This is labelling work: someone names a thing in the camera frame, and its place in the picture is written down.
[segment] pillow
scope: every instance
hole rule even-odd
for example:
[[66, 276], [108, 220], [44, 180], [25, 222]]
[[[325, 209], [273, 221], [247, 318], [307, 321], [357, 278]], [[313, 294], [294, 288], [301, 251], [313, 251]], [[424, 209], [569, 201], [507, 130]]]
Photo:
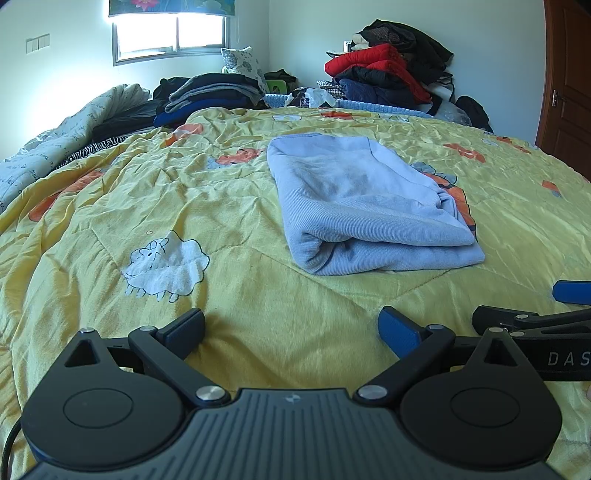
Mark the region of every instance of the pillow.
[[228, 73], [240, 73], [245, 77], [255, 79], [262, 93], [269, 93], [269, 87], [256, 57], [252, 54], [252, 47], [243, 50], [222, 49], [222, 58]]

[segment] red jacket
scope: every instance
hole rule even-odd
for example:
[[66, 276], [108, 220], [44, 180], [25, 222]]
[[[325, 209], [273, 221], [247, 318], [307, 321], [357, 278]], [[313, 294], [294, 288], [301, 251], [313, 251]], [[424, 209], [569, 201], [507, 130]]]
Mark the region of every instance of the red jacket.
[[406, 61], [389, 43], [341, 55], [329, 61], [324, 69], [331, 77], [336, 77], [339, 73], [355, 66], [392, 73], [408, 85], [417, 103], [431, 103], [429, 93], [410, 75], [406, 68]]

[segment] wooden door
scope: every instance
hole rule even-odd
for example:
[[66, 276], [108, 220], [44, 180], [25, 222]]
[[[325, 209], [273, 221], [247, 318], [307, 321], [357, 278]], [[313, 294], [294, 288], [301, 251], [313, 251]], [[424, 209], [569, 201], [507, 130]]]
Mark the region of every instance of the wooden door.
[[591, 15], [545, 0], [546, 85], [537, 145], [591, 180]]

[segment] folded clothes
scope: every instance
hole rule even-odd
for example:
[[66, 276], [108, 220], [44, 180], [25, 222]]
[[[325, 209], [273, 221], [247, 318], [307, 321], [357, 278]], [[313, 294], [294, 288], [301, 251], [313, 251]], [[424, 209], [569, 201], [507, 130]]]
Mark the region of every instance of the folded clothes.
[[181, 88], [168, 97], [168, 100], [170, 102], [175, 102], [190, 90], [208, 87], [217, 83], [245, 86], [248, 85], [258, 89], [257, 80], [251, 79], [239, 73], [205, 73], [187, 80], [187, 82]]
[[209, 100], [199, 100], [198, 102], [193, 102], [188, 104], [187, 106], [182, 107], [175, 112], [163, 112], [154, 118], [154, 127], [164, 127], [165, 125], [180, 125], [185, 122], [191, 113], [196, 112], [197, 110], [201, 110], [204, 108], [210, 108], [213, 106], [221, 106], [227, 108], [228, 110], [232, 110], [233, 108], [251, 108], [252, 103], [250, 98], [243, 96], [239, 99], [228, 100], [228, 99], [218, 99], [213, 98]]
[[390, 44], [385, 43], [377, 47], [341, 55], [329, 61], [325, 65], [325, 70], [331, 77], [336, 77], [354, 66], [396, 75], [410, 88], [417, 103], [431, 102], [431, 96], [408, 72], [406, 61], [398, 53], [398, 50]]
[[309, 273], [446, 269], [484, 260], [453, 197], [374, 140], [286, 135], [269, 143], [267, 162], [291, 255]]
[[168, 97], [171, 95], [171, 93], [176, 92], [188, 81], [188, 77], [160, 79], [160, 85], [156, 87], [156, 90], [154, 90], [154, 95], [152, 98], [155, 100], [168, 100]]
[[215, 83], [213, 85], [185, 92], [183, 95], [166, 105], [164, 111], [175, 112], [176, 110], [179, 110], [192, 102], [198, 102], [199, 100], [209, 100], [212, 98], [235, 100], [244, 96], [250, 98], [252, 106], [255, 106], [263, 98], [263, 94], [258, 87], [252, 87], [250, 85], [235, 85], [233, 83]]
[[340, 79], [339, 84], [345, 89], [347, 100], [400, 106], [411, 110], [417, 108], [413, 94], [408, 88], [386, 89], [349, 79]]
[[102, 142], [107, 138], [151, 127], [158, 108], [165, 103], [166, 100], [163, 99], [149, 100], [109, 118], [106, 122], [92, 129], [92, 141]]

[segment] folded sweater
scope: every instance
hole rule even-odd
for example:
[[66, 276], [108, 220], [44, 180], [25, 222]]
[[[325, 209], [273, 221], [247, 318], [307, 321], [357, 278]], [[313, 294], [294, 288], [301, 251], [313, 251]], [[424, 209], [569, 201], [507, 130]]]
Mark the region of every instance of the folded sweater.
[[172, 113], [192, 102], [209, 100], [213, 98], [235, 100], [242, 97], [250, 98], [252, 106], [255, 106], [263, 98], [258, 87], [250, 85], [235, 85], [233, 83], [214, 83], [205, 87], [196, 88], [185, 92], [164, 108], [165, 112]]
[[204, 108], [211, 108], [213, 106], [221, 106], [232, 110], [235, 108], [252, 108], [250, 98], [243, 96], [237, 99], [209, 99], [192, 102], [174, 112], [162, 112], [154, 118], [154, 128], [164, 127], [165, 125], [175, 126], [185, 122], [189, 116], [197, 110]]
[[340, 79], [339, 84], [345, 89], [347, 100], [417, 109], [413, 94], [408, 88], [386, 89], [349, 79]]
[[364, 137], [298, 134], [269, 143], [285, 237], [317, 275], [459, 268], [484, 260], [455, 200]]
[[171, 93], [168, 100], [175, 102], [190, 90], [214, 85], [215, 83], [231, 83], [233, 85], [249, 85], [258, 89], [258, 81], [239, 73], [205, 73], [189, 78], [176, 92]]

